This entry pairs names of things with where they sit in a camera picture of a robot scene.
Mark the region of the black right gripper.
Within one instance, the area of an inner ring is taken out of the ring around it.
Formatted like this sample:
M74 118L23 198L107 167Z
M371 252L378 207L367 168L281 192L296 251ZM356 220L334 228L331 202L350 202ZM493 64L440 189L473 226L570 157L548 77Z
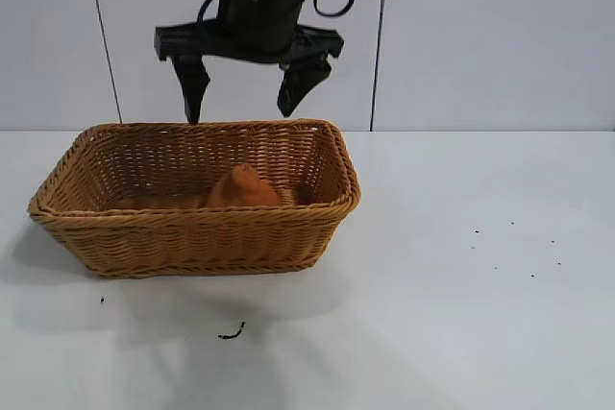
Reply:
M233 28L223 17L205 17L213 1L203 2L195 21L158 26L154 32L158 59L172 58L184 97L187 123L199 123L210 82L202 56L258 64L289 63L283 70L277 105L283 117L290 117L304 98L330 76L332 67L324 57L337 59L344 39L335 30L298 24L287 13L269 23ZM226 12L228 0L221 0L220 7Z

